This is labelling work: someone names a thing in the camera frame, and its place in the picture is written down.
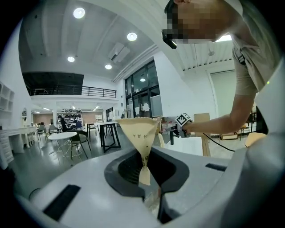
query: black railing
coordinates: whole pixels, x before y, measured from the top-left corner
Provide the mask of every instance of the black railing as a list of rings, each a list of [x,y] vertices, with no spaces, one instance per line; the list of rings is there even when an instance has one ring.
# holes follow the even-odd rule
[[[77,86],[77,85],[50,85],[46,87],[37,87],[28,89],[30,96],[38,95],[85,95],[106,98],[117,98],[116,90],[108,90],[95,87]]]

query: person in background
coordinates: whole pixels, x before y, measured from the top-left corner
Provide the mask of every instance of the person in background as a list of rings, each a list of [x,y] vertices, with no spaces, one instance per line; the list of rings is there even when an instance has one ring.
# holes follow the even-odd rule
[[[61,125],[62,125],[62,132],[66,132],[67,128],[66,128],[66,122],[64,120],[64,118],[61,118]]]
[[[256,93],[269,83],[281,59],[267,22],[245,0],[170,0],[164,12],[172,26],[169,31],[189,43],[214,42],[227,33],[233,41],[236,95],[231,113],[188,123],[183,129],[213,134],[238,131],[251,113]]]

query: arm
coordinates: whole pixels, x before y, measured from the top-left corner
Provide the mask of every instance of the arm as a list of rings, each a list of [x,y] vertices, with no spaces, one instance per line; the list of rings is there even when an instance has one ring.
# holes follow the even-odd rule
[[[187,133],[201,132],[212,134],[227,134],[236,132],[248,119],[252,110],[255,95],[236,95],[230,114],[198,123],[189,123],[183,127]]]
[[[189,123],[183,127],[187,133],[200,132],[212,134],[227,134],[236,132],[248,119],[257,89],[248,73],[246,65],[238,61],[237,48],[233,48],[233,59],[236,70],[236,95],[230,114],[208,122]]]

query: shirt sleeve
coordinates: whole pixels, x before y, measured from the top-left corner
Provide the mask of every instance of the shirt sleeve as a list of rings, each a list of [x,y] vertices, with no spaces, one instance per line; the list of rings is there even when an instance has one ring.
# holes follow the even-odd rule
[[[232,50],[236,70],[236,95],[253,95],[258,92],[246,65],[241,64],[236,56],[235,48]]]

